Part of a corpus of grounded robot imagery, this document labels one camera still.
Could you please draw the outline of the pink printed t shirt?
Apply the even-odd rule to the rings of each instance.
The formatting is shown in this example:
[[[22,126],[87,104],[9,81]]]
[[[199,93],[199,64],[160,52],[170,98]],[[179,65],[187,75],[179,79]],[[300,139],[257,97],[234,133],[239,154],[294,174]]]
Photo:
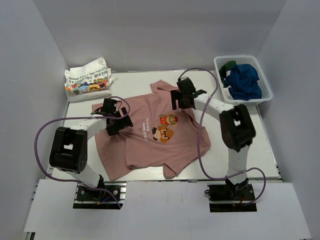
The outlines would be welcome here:
[[[191,108],[172,110],[170,92],[175,86],[159,80],[150,89],[149,94],[126,99],[133,127],[112,136],[104,132],[94,136],[111,181],[147,167],[162,167],[165,178],[174,178],[211,147],[208,132]]]

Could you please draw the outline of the blue t shirt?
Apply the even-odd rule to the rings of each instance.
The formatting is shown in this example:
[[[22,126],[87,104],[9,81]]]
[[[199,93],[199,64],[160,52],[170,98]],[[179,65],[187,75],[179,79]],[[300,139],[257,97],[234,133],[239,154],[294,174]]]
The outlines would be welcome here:
[[[262,91],[258,85],[259,76],[257,70],[250,64],[236,64],[226,78],[228,87],[225,89],[232,100],[253,100],[262,97]]]

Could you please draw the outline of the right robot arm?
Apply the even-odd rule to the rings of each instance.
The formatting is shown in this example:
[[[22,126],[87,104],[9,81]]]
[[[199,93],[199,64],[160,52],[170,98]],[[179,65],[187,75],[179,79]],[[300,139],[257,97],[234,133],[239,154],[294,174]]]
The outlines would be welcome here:
[[[256,136],[248,108],[243,104],[232,105],[220,101],[202,89],[196,90],[188,77],[178,79],[177,87],[177,90],[170,92],[173,110],[193,108],[220,122],[222,140],[228,148],[225,192],[229,198],[238,199],[249,183],[246,173],[247,157]]]

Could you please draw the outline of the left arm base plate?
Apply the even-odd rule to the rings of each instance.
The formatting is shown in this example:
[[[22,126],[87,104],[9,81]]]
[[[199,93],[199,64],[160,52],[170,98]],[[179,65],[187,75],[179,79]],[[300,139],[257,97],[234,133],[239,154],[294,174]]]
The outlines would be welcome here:
[[[105,188],[110,191],[119,204],[122,206],[126,197],[127,184],[109,183],[104,184]],[[87,189],[82,185],[78,185],[73,201],[74,209],[88,209],[88,210],[119,210],[117,202],[114,198],[104,191],[93,191]]]

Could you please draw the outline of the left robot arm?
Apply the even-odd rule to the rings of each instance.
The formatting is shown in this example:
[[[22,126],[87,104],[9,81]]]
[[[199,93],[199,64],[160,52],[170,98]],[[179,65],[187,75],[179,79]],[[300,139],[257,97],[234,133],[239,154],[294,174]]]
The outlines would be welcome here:
[[[61,172],[66,172],[79,184],[88,188],[88,193],[99,200],[105,196],[106,187],[101,175],[88,164],[88,141],[99,133],[118,135],[125,128],[132,128],[129,106],[121,106],[124,100],[105,98],[101,107],[89,117],[71,127],[58,127],[55,131],[49,164]]]

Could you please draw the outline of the white and green t shirt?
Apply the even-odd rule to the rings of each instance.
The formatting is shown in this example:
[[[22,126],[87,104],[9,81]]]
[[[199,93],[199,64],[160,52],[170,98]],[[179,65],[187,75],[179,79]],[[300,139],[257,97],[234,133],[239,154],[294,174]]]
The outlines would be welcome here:
[[[231,68],[236,65],[236,61],[235,60],[231,60],[228,61],[227,63],[225,63],[220,69],[219,69],[219,75],[221,78],[221,82],[223,84],[224,88],[227,88],[229,85],[226,83],[226,78],[230,75],[231,72]]]

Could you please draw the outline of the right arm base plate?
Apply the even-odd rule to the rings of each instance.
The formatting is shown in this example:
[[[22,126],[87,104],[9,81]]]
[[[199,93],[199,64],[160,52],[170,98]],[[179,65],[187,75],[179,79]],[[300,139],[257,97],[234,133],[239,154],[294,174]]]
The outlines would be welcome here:
[[[211,213],[246,213],[256,212],[256,203],[249,202],[255,199],[253,186],[249,184],[244,189],[233,194],[224,184],[208,185],[204,194],[209,199]]]

